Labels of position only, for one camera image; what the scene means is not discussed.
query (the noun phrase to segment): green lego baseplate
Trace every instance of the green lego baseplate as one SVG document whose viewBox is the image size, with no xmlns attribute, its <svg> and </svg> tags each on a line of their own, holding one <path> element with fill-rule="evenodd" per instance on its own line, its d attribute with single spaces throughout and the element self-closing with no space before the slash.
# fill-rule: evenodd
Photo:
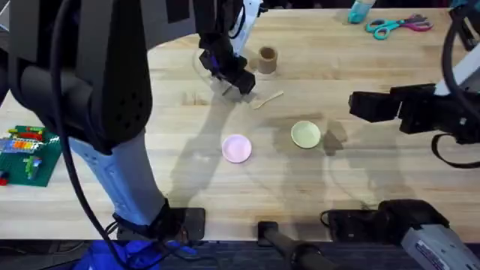
<svg viewBox="0 0 480 270">
<path fill-rule="evenodd" d="M 18 132 L 30 132 L 26 126 L 16 126 Z M 46 187 L 52 176 L 53 169 L 60 158 L 62 147 L 60 146 L 59 137 L 49 132 L 47 129 L 43 131 L 43 145 L 33 154 L 24 153 L 1 153 L 0 154 L 0 171 L 8 173 L 7 181 L 9 185 L 30 185 L 37 187 Z M 39 157 L 42 163 L 38 167 L 38 171 L 33 179 L 29 179 L 26 173 L 26 163 L 24 159 L 30 156 Z"/>
</svg>

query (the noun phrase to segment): scissors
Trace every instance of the scissors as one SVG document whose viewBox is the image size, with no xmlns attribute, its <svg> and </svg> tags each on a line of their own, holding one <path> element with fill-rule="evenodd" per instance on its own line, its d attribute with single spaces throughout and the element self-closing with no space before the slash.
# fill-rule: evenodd
<svg viewBox="0 0 480 270">
<path fill-rule="evenodd" d="M 374 19 L 365 27 L 367 32 L 373 33 L 373 37 L 379 41 L 383 41 L 389 37 L 390 31 L 399 27 L 407 27 L 416 32 L 425 32 L 434 24 L 429 22 L 427 17 L 420 14 L 413 14 L 408 19 L 389 20 L 389 19 Z"/>
</svg>

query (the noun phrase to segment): pink scissors handle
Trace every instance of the pink scissors handle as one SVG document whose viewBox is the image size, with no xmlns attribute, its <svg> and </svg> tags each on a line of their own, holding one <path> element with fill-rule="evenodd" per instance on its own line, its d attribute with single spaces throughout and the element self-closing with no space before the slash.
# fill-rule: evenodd
<svg viewBox="0 0 480 270">
<path fill-rule="evenodd" d="M 400 25 L 400 26 L 407 27 L 407 28 L 412 29 L 413 31 L 416 31 L 416 32 L 426 32 L 426 31 L 432 29 L 432 27 L 434 27 L 433 23 L 429 22 L 426 17 L 423 17 L 420 14 L 413 14 L 409 19 L 413 19 L 413 18 L 416 18 L 416 17 L 424 18 L 424 20 L 421 21 L 421 22 L 404 23 L 403 25 Z"/>
</svg>

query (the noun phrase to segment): floor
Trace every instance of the floor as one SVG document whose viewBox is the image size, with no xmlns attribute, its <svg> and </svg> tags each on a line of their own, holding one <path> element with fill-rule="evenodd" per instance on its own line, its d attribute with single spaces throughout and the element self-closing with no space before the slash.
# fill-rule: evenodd
<svg viewBox="0 0 480 270">
<path fill-rule="evenodd" d="M 36 252 L 58 252 L 68 250 L 78 241 L 28 241 L 29 250 L 36 248 Z M 39 270 L 49 266 L 56 266 L 71 260 L 79 259 L 88 248 L 85 243 L 81 248 L 68 254 L 25 255 L 15 254 L 14 251 L 0 249 L 0 269 Z M 371 270 L 414 270 L 420 266 L 399 247 L 378 244 L 337 244 L 319 243 L 323 255 L 334 263 L 350 266 L 354 269 Z M 470 244 L 469 248 L 480 256 L 480 244 Z M 258 247 L 252 241 L 235 242 L 206 242 L 196 248 L 201 256 L 217 257 L 223 270 L 287 270 L 287 264 L 273 248 Z M 162 262 L 164 270 L 177 269 L 215 269 L 211 262 L 196 262 L 189 265 L 175 257 L 169 257 Z"/>
</svg>

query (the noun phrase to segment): blue bottle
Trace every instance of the blue bottle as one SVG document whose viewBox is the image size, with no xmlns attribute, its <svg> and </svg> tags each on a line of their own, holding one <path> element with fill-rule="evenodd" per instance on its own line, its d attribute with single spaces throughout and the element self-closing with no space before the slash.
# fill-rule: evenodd
<svg viewBox="0 0 480 270">
<path fill-rule="evenodd" d="M 361 23 L 367 17 L 368 11 L 375 4 L 375 0 L 356 0 L 348 14 L 349 23 Z"/>
</svg>

